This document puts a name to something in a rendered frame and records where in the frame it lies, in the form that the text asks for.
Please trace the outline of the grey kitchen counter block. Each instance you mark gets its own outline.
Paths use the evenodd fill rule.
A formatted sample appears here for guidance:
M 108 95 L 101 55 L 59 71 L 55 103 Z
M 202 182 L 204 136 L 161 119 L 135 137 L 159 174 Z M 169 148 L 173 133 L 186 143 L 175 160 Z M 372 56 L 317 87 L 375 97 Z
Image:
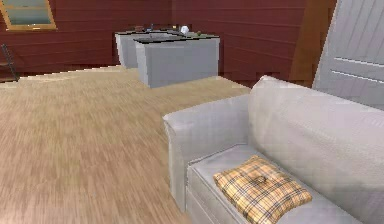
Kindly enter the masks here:
M 139 79 L 150 88 L 218 75 L 220 37 L 156 37 L 134 40 Z

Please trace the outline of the light grey sofa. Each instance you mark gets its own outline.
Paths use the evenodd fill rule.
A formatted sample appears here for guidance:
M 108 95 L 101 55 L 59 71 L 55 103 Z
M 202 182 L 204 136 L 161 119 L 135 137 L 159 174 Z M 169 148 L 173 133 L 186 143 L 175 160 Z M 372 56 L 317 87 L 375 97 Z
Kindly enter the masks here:
M 213 176 L 254 155 L 312 196 L 277 224 L 384 224 L 383 110 L 263 76 L 163 121 L 170 192 L 192 224 L 250 224 Z

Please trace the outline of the yellow plaid cushion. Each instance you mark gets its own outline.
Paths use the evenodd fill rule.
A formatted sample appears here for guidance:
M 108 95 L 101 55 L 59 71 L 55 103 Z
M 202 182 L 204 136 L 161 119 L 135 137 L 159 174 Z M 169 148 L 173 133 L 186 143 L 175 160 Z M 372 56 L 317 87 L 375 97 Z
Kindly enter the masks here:
M 306 188 L 260 156 L 214 174 L 213 180 L 250 224 L 277 224 L 290 210 L 312 200 Z

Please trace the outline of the grey kitchen counter with sink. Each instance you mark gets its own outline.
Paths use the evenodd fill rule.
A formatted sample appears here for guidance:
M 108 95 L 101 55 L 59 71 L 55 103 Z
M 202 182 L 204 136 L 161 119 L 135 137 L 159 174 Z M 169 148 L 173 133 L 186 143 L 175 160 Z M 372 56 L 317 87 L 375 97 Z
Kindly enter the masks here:
M 179 33 L 170 30 L 116 32 L 115 39 L 120 64 L 127 69 L 138 67 L 135 39 L 170 36 L 179 36 Z

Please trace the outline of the white panelled room door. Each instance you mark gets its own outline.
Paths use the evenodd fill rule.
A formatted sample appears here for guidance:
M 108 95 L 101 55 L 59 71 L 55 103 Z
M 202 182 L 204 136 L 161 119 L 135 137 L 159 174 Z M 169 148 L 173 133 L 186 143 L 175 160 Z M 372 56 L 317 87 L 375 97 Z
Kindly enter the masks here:
M 312 87 L 384 110 L 384 0 L 337 0 Z

